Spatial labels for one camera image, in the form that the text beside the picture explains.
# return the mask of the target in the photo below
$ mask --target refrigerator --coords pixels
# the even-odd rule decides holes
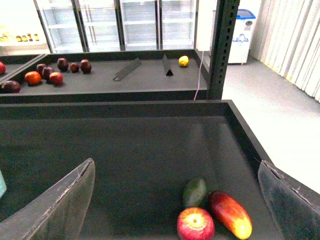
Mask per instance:
[[[52,53],[193,49],[197,0],[33,0]]]
[[[120,51],[117,9],[114,0],[79,0],[78,2],[88,51]]]
[[[120,7],[125,50],[159,49],[157,1],[120,0]]]
[[[196,0],[162,0],[162,49],[193,49]]]
[[[72,0],[34,0],[52,53],[86,52]]]

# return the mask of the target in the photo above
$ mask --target yellow lemon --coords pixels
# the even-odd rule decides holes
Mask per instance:
[[[181,67],[188,66],[188,63],[189,63],[189,58],[187,56],[182,56],[179,58],[179,64]]]

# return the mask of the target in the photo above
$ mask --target red apple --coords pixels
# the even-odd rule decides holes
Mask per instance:
[[[17,81],[8,80],[0,83],[0,94],[17,94],[21,90],[21,85]]]
[[[177,231],[181,240],[211,240],[215,224],[206,210],[188,207],[178,217]]]
[[[89,74],[91,72],[92,66],[89,60],[83,59],[80,62],[80,68],[84,74]]]
[[[5,74],[6,72],[6,65],[0,61],[0,76]]]
[[[59,58],[57,62],[57,67],[61,72],[66,72],[69,67],[69,63],[65,58]]]
[[[41,75],[41,77],[42,77],[42,71],[44,70],[45,67],[47,67],[47,65],[44,63],[40,63],[36,66],[36,71]]]
[[[50,74],[50,81],[54,85],[60,85],[64,82],[64,76],[61,72],[53,72]]]
[[[47,84],[50,84],[50,74],[52,74],[55,70],[50,66],[45,66],[42,70],[42,77],[46,80]]]
[[[76,62],[71,63],[70,70],[72,73],[77,73],[79,71],[79,65]]]
[[[29,71],[24,75],[24,80],[29,86],[41,84],[41,76],[37,71]]]

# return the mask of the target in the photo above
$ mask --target fruit display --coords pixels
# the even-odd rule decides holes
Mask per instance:
[[[0,76],[5,74],[6,72],[6,65],[0,61]]]
[[[61,72],[53,72],[50,74],[49,78],[54,85],[61,85],[64,82],[64,76]]]
[[[92,66],[89,60],[83,59],[80,62],[80,69],[83,72],[83,74],[89,74],[91,72]]]
[[[17,94],[21,90],[21,85],[17,81],[8,80],[0,83],[0,94]]]
[[[65,58],[59,58],[57,62],[57,67],[61,72],[66,72],[69,68],[69,63]]]
[[[71,63],[70,70],[72,73],[77,73],[79,71],[79,64],[76,62]]]
[[[41,77],[43,77],[42,73],[45,67],[47,67],[47,65],[44,63],[40,63],[36,66],[36,71],[41,75]]]
[[[183,206],[185,208],[199,207],[206,195],[207,185],[205,180],[202,178],[194,178],[189,181],[183,189]]]
[[[46,80],[47,83],[50,83],[50,74],[54,72],[54,69],[50,66],[45,66],[42,70],[42,77]]]
[[[41,76],[37,71],[27,72],[24,76],[24,80],[30,85],[38,85],[41,83]]]
[[[238,239],[246,240],[252,233],[251,219],[246,210],[223,191],[213,191],[208,196],[213,216]]]
[[[206,210],[188,207],[178,217],[177,232],[181,240],[211,240],[215,224]]]
[[[189,63],[189,58],[188,56],[182,56],[179,58],[179,65],[181,67],[187,67],[188,66],[188,63]]]

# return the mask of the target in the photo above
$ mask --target bottle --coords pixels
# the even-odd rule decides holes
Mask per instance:
[[[8,42],[9,42],[9,38],[8,38],[8,36],[7,36],[6,34],[2,34],[2,37],[3,37],[3,41],[4,41],[5,43],[8,43]]]
[[[22,41],[23,42],[28,42],[28,39],[27,39],[26,35],[22,35]]]
[[[17,41],[17,42],[19,42],[19,43],[22,42],[21,36],[18,35],[18,36],[15,36],[15,38],[16,38],[16,41]]]
[[[39,36],[38,36],[37,33],[34,34],[34,37],[35,37],[35,40],[36,40],[36,41],[39,41]]]
[[[32,39],[32,37],[31,37],[31,33],[27,33],[27,36],[28,36],[29,42],[32,42],[33,39]]]

